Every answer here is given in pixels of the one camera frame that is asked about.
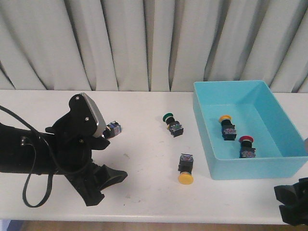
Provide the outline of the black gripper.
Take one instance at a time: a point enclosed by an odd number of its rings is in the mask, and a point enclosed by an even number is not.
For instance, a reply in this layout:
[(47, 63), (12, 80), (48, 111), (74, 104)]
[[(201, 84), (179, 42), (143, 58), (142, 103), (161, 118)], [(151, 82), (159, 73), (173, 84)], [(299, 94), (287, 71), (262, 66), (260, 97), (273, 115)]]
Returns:
[(274, 187), (284, 223), (292, 226), (308, 224), (308, 179), (301, 178), (293, 185)]
[[(78, 135), (73, 128), (72, 118), (69, 113), (59, 118), (45, 131), (55, 136), (56, 151), (54, 159), (59, 173), (64, 175), (80, 174), (92, 162), (92, 150), (104, 150), (110, 142), (102, 136), (85, 137)], [(121, 183), (127, 172), (115, 170), (106, 165), (93, 166), (94, 180), (83, 176), (69, 177), (69, 182), (84, 200), (86, 206), (96, 206), (104, 198), (101, 191), (114, 184)]]

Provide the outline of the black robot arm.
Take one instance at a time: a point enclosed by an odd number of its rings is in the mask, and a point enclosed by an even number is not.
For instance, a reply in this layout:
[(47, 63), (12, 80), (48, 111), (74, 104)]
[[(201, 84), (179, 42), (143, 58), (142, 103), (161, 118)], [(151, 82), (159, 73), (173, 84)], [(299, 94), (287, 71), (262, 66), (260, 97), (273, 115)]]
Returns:
[(44, 133), (0, 126), (0, 171), (2, 173), (47, 174), (47, 189), (42, 206), (49, 198), (54, 175), (64, 175), (87, 206), (98, 205), (101, 191), (122, 182), (127, 172), (99, 166), (92, 160), (92, 150), (104, 150), (109, 141), (102, 137), (91, 119), (74, 119), (65, 115), (46, 128)]

